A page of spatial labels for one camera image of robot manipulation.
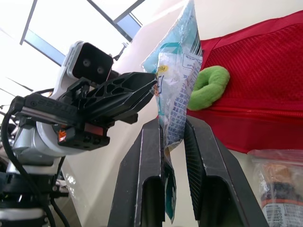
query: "camera lens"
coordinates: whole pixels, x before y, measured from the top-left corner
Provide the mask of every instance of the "camera lens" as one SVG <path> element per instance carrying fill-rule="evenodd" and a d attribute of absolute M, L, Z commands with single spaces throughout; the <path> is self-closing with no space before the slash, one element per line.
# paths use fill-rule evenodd
<path fill-rule="evenodd" d="M 89 61 L 88 59 L 84 59 L 83 65 L 84 65 L 85 67 L 89 67 L 89 66 L 90 66 L 90 61 Z"/>

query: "snack bag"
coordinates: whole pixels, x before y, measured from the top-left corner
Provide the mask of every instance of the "snack bag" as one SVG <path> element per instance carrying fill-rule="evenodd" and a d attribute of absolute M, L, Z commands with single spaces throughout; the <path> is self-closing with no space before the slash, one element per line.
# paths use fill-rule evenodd
<path fill-rule="evenodd" d="M 189 0 L 175 24 L 144 60 L 146 72 L 156 73 L 154 87 L 165 154 L 166 213 L 173 222 L 176 182 L 170 152 L 182 141 L 187 103 L 202 64 L 194 1 Z"/>

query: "clear plastic packaging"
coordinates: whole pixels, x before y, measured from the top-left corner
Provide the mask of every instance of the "clear plastic packaging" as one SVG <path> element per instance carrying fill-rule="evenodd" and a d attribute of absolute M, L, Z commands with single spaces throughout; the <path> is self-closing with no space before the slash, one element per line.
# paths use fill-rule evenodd
<path fill-rule="evenodd" d="M 153 52 L 141 64 L 156 73 L 154 87 L 165 154 L 165 206 L 173 222 L 176 181 L 170 152 L 182 141 L 186 109 L 202 64 L 202 49 L 197 29 L 194 0 L 188 0 L 178 19 Z"/>
<path fill-rule="evenodd" d="M 303 150 L 253 150 L 249 154 L 269 226 L 303 226 Z"/>

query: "green donut toy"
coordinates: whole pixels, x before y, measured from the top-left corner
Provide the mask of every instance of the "green donut toy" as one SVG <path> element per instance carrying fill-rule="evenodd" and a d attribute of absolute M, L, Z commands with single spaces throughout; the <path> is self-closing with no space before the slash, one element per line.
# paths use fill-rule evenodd
<path fill-rule="evenodd" d="M 229 72 L 221 66 L 212 66 L 199 72 L 187 108 L 201 110 L 218 100 L 230 79 Z"/>

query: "red backpack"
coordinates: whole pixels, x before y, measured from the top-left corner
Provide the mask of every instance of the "red backpack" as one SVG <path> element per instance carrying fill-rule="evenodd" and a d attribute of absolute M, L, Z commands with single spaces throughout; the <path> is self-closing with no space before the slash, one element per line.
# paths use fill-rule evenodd
<path fill-rule="evenodd" d="M 303 149 L 303 11 L 202 40 L 202 68 L 230 72 L 223 96 L 187 114 L 229 149 Z"/>

